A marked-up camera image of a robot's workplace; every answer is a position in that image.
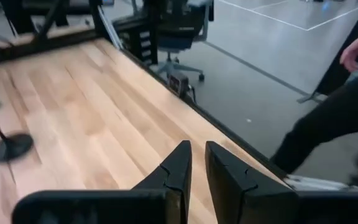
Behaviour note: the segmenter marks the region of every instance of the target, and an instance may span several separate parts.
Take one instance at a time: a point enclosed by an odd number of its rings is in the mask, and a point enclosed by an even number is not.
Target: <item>gray floor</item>
[[[132,8],[127,0],[116,0],[105,11],[113,19]],[[207,42],[179,58],[204,70],[204,83],[187,73],[200,106],[271,156],[293,123],[316,106],[296,99],[313,91],[357,18],[355,0],[215,0]],[[0,35],[11,36],[1,13]],[[159,59],[165,56],[160,53]],[[346,182],[357,172],[357,155],[358,134],[344,136],[318,147],[296,174]]]

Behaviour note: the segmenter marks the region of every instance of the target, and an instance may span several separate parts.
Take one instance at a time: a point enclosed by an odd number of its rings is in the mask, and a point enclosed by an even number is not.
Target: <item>black microphone stand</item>
[[[26,154],[34,141],[29,134],[19,133],[5,136],[0,130],[0,162],[9,162]]]

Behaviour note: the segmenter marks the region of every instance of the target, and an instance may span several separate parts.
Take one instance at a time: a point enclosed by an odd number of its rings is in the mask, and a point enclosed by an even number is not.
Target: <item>white floor line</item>
[[[358,7],[355,8],[355,9],[350,10],[349,12],[346,12],[346,13],[344,13],[344,14],[341,14],[341,15],[339,15],[339,16],[337,16],[337,17],[334,17],[334,18],[332,18],[332,19],[329,19],[329,20],[327,20],[327,21],[325,21],[325,22],[322,22],[322,23],[320,23],[320,24],[318,24],[318,25],[315,25],[314,27],[310,27],[309,29],[307,29],[307,31],[312,30],[312,29],[315,29],[315,28],[317,28],[317,27],[319,27],[319,26],[322,26],[322,25],[324,25],[324,24],[326,24],[326,23],[329,23],[329,22],[331,22],[331,21],[334,21],[334,20],[336,20],[336,19],[338,19],[338,18],[340,18],[340,17],[342,17],[342,16],[346,16],[346,15],[348,15],[349,13],[354,12],[354,11],[356,11],[356,10],[358,10]]]
[[[303,31],[308,31],[308,29],[305,29],[305,28],[302,28],[302,27],[298,27],[298,26],[296,26],[296,25],[294,25],[294,24],[291,24],[291,23],[288,23],[288,22],[281,21],[280,19],[276,19],[276,18],[273,18],[273,17],[270,17],[270,16],[266,16],[265,14],[252,11],[252,10],[250,10],[250,9],[247,9],[247,8],[244,8],[244,7],[241,7],[241,6],[238,6],[238,5],[236,5],[236,4],[233,4],[233,3],[231,3],[231,2],[227,2],[227,1],[225,1],[225,0],[218,0],[218,1],[223,2],[224,4],[228,4],[228,5],[230,5],[230,6],[233,6],[233,7],[242,9],[242,10],[245,10],[245,11],[253,12],[253,13],[255,13],[255,14],[258,14],[258,15],[260,15],[260,16],[264,16],[264,17],[269,18],[269,19],[273,19],[273,20],[275,20],[275,21],[277,21],[277,22],[284,23],[284,24],[286,24],[286,25],[288,25],[288,26],[292,26],[292,27],[301,29],[301,30],[303,30]]]
[[[262,9],[262,8],[269,7],[269,6],[275,6],[277,4],[281,4],[281,3],[284,3],[284,2],[287,2],[287,1],[289,1],[289,0],[284,0],[284,1],[276,2],[276,3],[267,4],[267,5],[264,5],[264,6],[255,7],[253,9],[251,9],[251,10]]]

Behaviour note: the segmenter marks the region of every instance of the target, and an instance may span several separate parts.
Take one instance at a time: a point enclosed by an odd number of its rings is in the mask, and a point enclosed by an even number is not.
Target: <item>chair wheel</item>
[[[205,79],[204,74],[200,74],[200,75],[198,76],[198,81],[203,82],[204,79]]]

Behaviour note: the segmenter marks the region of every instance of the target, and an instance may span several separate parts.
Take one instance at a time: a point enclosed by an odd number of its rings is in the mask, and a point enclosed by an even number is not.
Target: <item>wooden table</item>
[[[105,40],[0,64],[0,127],[28,131],[35,149],[0,165],[0,223],[43,189],[130,189],[191,141],[190,223],[216,223],[204,164],[216,141],[267,168]]]

